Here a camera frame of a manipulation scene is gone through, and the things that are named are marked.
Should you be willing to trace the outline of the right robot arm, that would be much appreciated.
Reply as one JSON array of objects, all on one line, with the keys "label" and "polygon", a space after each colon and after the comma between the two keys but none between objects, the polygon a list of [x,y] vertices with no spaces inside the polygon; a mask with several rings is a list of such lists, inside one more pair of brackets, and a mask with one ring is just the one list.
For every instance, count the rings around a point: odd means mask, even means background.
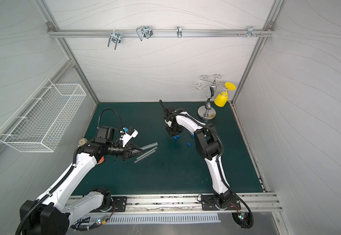
[{"label": "right robot arm", "polygon": [[224,146],[214,125],[196,120],[182,108],[166,107],[162,100],[159,100],[159,103],[165,115],[164,120],[167,124],[165,129],[171,137],[176,137],[184,129],[194,136],[196,150],[206,162],[212,179],[214,202],[217,209],[227,209],[233,199],[243,203],[247,212],[242,212],[235,207],[236,215],[233,216],[233,219],[242,229],[252,228],[254,216],[250,207],[230,188],[226,180],[221,161]]}]

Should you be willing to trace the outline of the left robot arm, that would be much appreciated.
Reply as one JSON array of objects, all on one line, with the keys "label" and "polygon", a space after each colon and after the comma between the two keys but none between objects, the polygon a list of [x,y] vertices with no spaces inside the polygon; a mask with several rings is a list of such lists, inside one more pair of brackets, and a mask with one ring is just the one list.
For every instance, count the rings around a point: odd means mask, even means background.
[{"label": "left robot arm", "polygon": [[97,133],[87,143],[78,146],[72,163],[49,189],[36,200],[27,200],[20,208],[17,235],[64,235],[71,226],[93,210],[110,211],[115,202],[108,189],[96,188],[74,203],[67,201],[90,170],[103,162],[105,156],[130,159],[143,153],[132,144],[138,135],[132,127],[120,129],[99,125]]}]

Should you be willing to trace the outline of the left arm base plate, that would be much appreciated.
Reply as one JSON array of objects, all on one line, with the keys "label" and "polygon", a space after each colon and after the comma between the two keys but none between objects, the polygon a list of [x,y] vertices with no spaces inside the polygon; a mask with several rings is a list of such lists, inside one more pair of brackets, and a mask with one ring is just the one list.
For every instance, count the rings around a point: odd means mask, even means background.
[{"label": "left arm base plate", "polygon": [[95,210],[92,210],[91,213],[97,212],[125,212],[127,196],[111,196],[109,200],[109,204],[107,206],[101,206]]}]

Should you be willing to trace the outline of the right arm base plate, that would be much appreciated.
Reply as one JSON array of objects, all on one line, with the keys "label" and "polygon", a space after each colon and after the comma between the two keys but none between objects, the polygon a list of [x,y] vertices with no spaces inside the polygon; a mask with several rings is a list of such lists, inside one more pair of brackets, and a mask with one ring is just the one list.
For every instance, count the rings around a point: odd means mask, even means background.
[{"label": "right arm base plate", "polygon": [[241,210],[240,201],[235,196],[233,196],[233,198],[224,205],[218,205],[217,200],[215,199],[215,196],[213,194],[199,194],[196,199],[201,204],[203,211]]}]

